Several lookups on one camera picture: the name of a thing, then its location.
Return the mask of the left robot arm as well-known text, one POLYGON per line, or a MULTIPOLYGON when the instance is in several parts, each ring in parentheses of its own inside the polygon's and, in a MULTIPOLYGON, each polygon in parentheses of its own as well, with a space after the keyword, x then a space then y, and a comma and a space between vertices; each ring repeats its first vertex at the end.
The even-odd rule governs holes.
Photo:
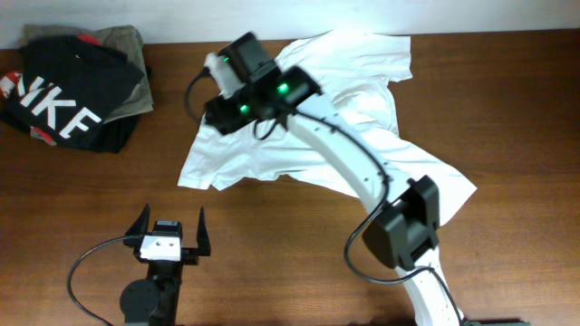
POLYGON ((211 255, 205 211, 199 211, 196 247, 182 245, 182 224, 158 220, 151 230, 150 206, 145 206, 127 230, 123 244, 148 266, 143 279, 129 283, 121 293, 120 308, 128 326, 174 325, 183 268, 211 255))

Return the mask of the white t-shirt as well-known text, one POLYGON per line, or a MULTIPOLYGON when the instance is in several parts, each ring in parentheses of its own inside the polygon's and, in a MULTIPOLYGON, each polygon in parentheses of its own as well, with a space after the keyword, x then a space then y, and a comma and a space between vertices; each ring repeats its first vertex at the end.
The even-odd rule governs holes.
MULTIPOLYGON (((290 43, 275 60, 282 69, 299 65, 307 71, 340 117, 386 159, 394 181, 390 199, 403 191, 407 178, 429 176, 440 191, 440 221, 447 224, 476 191, 453 166, 399 137, 388 85, 412 76, 409 36, 329 32, 290 43)), ((253 130, 248 125, 223 136, 202 125, 180 172, 179 186, 223 190, 244 177, 274 181, 288 175, 355 194, 329 163, 282 127, 264 141, 256 139, 253 130)))

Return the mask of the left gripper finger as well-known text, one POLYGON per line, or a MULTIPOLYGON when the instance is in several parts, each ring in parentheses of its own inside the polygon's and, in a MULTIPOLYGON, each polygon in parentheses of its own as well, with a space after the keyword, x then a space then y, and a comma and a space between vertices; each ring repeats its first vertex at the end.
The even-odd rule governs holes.
POLYGON ((206 225, 204 207, 201 207, 199 210, 196 241, 198 244, 198 256, 211 256, 211 243, 206 225))
POLYGON ((125 233, 123 244, 128 247, 140 247, 142 238, 148 234, 150 205, 146 204, 138 218, 125 233))

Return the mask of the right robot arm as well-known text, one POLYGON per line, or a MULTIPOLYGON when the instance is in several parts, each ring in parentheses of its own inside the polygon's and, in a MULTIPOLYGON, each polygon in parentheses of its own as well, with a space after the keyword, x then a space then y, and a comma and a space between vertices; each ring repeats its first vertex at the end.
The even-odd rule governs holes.
POLYGON ((470 325, 440 264, 440 192, 429 177, 407 177, 395 198, 387 162, 335 111, 313 76, 281 68, 248 32, 207 55, 204 71, 221 93, 205 105, 205 122, 232 134, 274 120, 321 155, 362 202, 366 218, 346 240, 343 258, 369 283, 401 284, 418 325, 470 325))

